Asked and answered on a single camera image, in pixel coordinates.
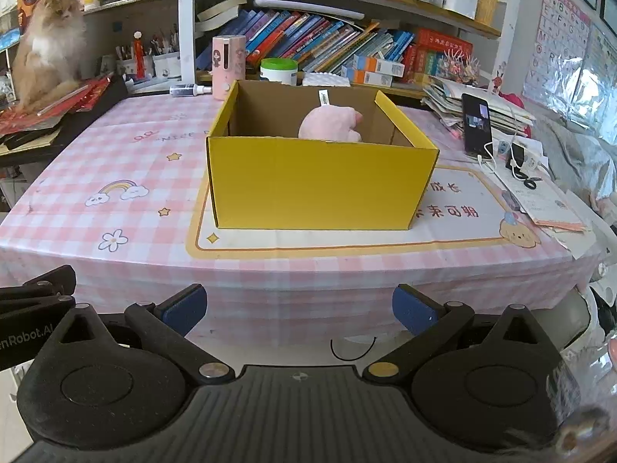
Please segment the white flower print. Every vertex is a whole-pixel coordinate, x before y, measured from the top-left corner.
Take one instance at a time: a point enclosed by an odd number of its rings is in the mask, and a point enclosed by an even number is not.
[[[113,233],[104,233],[103,242],[99,244],[99,250],[109,249],[109,252],[118,250],[118,245],[126,244],[128,238],[122,236],[122,230],[116,230]]]

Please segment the blue gripper pad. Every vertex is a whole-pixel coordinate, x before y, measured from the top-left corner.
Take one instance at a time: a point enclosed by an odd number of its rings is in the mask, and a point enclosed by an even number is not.
[[[418,336],[445,313],[443,307],[406,284],[394,289],[392,311],[411,334]]]
[[[154,315],[179,335],[186,336],[204,318],[208,296],[201,284],[193,284],[157,305]]]

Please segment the rainbow print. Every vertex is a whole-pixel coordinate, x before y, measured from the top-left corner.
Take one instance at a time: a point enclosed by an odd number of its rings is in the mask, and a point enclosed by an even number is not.
[[[121,189],[122,191],[126,191],[129,188],[133,188],[135,186],[137,186],[137,184],[134,183],[133,181],[128,181],[126,179],[122,179],[120,181],[110,182],[107,186],[103,186],[99,190],[99,193],[104,193],[104,194],[108,195],[109,192],[112,191],[112,190]]]

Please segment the yellow cardboard box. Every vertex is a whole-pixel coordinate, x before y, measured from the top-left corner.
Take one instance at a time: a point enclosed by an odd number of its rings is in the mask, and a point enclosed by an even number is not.
[[[299,139],[320,105],[364,116],[362,142]],[[439,156],[437,147],[381,91],[234,83],[206,137],[219,228],[406,230]]]

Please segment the pink plush toy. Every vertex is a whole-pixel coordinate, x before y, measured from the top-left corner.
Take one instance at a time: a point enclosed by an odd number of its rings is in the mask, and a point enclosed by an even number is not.
[[[312,110],[302,121],[298,138],[360,142],[354,130],[362,121],[362,114],[353,108],[324,104]]]

